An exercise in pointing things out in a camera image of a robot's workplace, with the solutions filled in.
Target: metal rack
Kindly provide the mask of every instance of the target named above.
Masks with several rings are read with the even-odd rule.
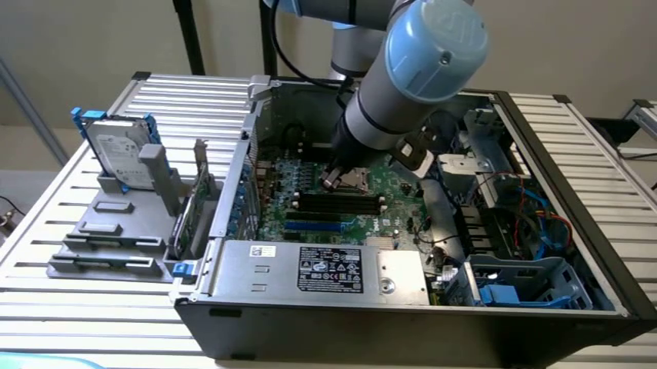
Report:
[[[151,75],[131,82],[111,112],[154,113],[171,165],[183,176],[196,170],[194,139],[207,139],[211,171],[222,179],[248,114],[247,86],[247,79]],[[513,95],[513,99],[657,304],[657,213],[641,185],[637,188],[632,173],[606,157],[572,105],[552,96]],[[48,258],[98,192],[99,170],[84,144],[0,248],[0,350],[80,357],[111,368],[220,367],[204,357],[180,322],[167,297],[168,284],[47,278]],[[646,369],[657,363],[656,347],[657,332],[621,347],[589,347],[552,368]]]

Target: red cable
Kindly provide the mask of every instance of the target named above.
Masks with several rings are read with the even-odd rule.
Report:
[[[542,211],[537,211],[536,214],[540,217],[545,218],[545,213]],[[562,216],[560,216],[560,215],[557,215],[554,213],[550,213],[550,217],[553,219],[557,219],[566,226],[566,230],[568,230],[568,242],[566,242],[566,246],[570,246],[570,244],[573,243],[573,226],[570,225],[570,222],[568,221],[568,219],[565,219]]]

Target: metal slat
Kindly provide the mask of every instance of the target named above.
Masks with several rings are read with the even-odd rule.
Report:
[[[561,115],[568,116],[568,113],[561,107],[538,107],[538,106],[518,106],[522,114],[541,114],[541,115]]]
[[[90,294],[70,292],[8,291],[0,294],[0,304],[50,304],[170,308],[171,300],[163,295]]]
[[[0,288],[32,292],[107,292],[108,294],[164,294],[171,286],[163,283],[92,281],[48,278],[1,278]]]
[[[628,215],[598,215],[593,214],[598,224],[650,225],[657,227],[657,217],[634,217]]]
[[[657,239],[657,228],[656,227],[629,227],[624,225],[606,225],[601,226],[602,232],[610,241],[613,240],[628,240],[628,241],[644,241],[654,242]]]
[[[16,264],[16,261],[25,264],[47,264],[51,260],[52,254],[58,253],[62,249],[62,242],[52,241],[50,244],[39,244],[40,240],[32,241],[37,242],[32,244],[29,240],[25,240],[25,245],[20,245],[19,250],[16,250],[16,257],[12,259],[7,259],[7,265]]]
[[[637,190],[625,181],[610,181],[608,179],[586,179],[586,178],[568,178],[568,183],[573,186],[576,192],[608,192],[608,193],[624,193],[636,194]]]
[[[601,194],[597,192],[582,192],[577,194],[577,197],[581,200],[613,200],[613,201],[626,201],[626,202],[638,202],[641,200],[641,196],[638,194]]]
[[[552,107],[558,107],[558,102],[556,102],[550,98],[522,98],[522,97],[516,97],[513,96],[513,102],[520,106],[552,106]]]
[[[560,144],[560,143],[545,143],[545,149],[553,154],[566,154],[566,155],[589,155],[604,158],[605,156],[597,149],[596,145],[586,145],[584,143],[578,144]]]
[[[518,94],[516,92],[509,92],[509,95],[512,96],[513,100],[516,100],[517,98],[554,100],[554,97],[552,95]]]
[[[657,261],[657,244],[637,242],[612,242],[618,256],[625,260],[640,261],[654,259]]]
[[[562,135],[558,133],[558,129],[553,130],[556,133],[544,133],[544,132],[537,132],[536,135],[538,136],[541,142],[546,144],[573,144],[573,145],[581,145],[585,144],[582,140],[582,135]]]
[[[92,354],[128,353],[136,348],[150,354],[198,354],[200,351],[196,341],[190,338],[63,336],[54,340],[52,336],[13,336],[11,340],[0,340],[1,351]]]
[[[580,168],[568,168],[568,167],[564,167],[562,169],[562,173],[564,173],[564,176],[566,177],[566,179],[601,179],[601,180],[606,180],[606,179],[616,179],[618,181],[621,181],[624,179],[624,176],[621,175],[621,173],[601,173],[600,171],[593,171],[593,170],[589,170],[589,168],[586,169],[580,169]]]
[[[588,167],[601,167],[601,168],[614,167],[602,156],[552,155],[552,157],[558,165],[588,166]]]
[[[653,218],[657,216],[652,210],[646,210],[646,204],[641,202],[622,202],[609,200],[582,200],[588,212],[598,215],[628,215]]]
[[[3,335],[86,335],[123,337],[176,337],[191,338],[184,324],[178,323],[127,323],[92,321],[0,321],[0,340]]]
[[[552,125],[546,123],[530,123],[532,129],[538,133],[557,133],[560,135],[573,135],[577,136],[582,143],[586,142],[588,138],[584,135],[582,128],[576,125]]]
[[[3,319],[36,321],[139,321],[156,323],[176,323],[180,321],[174,309],[45,304],[0,305],[0,317]]]
[[[554,123],[558,125],[576,126],[576,120],[570,116],[565,115],[538,115],[538,114],[525,114],[526,121],[532,123]]]
[[[638,282],[654,283],[657,282],[657,269],[654,269],[654,262],[652,261],[629,261],[629,272]]]
[[[79,357],[86,359],[94,363],[98,363],[100,366],[108,369],[216,369],[223,368],[220,364],[216,364],[212,359],[204,357],[200,353],[198,356],[192,355],[170,355],[170,354],[88,354],[86,352],[70,352],[66,354],[58,354],[58,356],[64,357]],[[228,364],[227,367],[235,367],[236,364]],[[295,364],[262,364],[258,362],[250,363],[252,368],[260,367],[271,367],[283,369],[286,367],[294,368],[301,366],[295,366]],[[322,365],[321,367],[305,366],[307,369],[329,369],[330,366]]]
[[[562,171],[564,175],[568,177],[569,173],[596,173],[600,175],[608,175],[608,178],[618,178],[620,180],[624,179],[624,176],[621,173],[614,168],[601,168],[601,167],[594,167],[590,165],[586,166],[577,166],[577,165],[560,165],[560,170]]]

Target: beige wall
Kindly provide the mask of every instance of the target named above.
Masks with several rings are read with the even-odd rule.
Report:
[[[256,0],[194,6],[207,71],[260,73]],[[589,115],[657,98],[656,0],[478,0],[477,9],[492,48],[470,87],[568,94]],[[299,67],[325,76],[331,27],[290,15],[281,26]],[[188,73],[170,0],[0,0],[0,35],[0,55],[56,127],[70,127],[72,106],[107,108],[134,71]],[[0,124],[24,124],[1,88],[0,111]]]

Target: warning label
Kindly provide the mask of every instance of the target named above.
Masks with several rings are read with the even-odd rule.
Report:
[[[361,250],[301,248],[297,287],[306,292],[362,294]]]

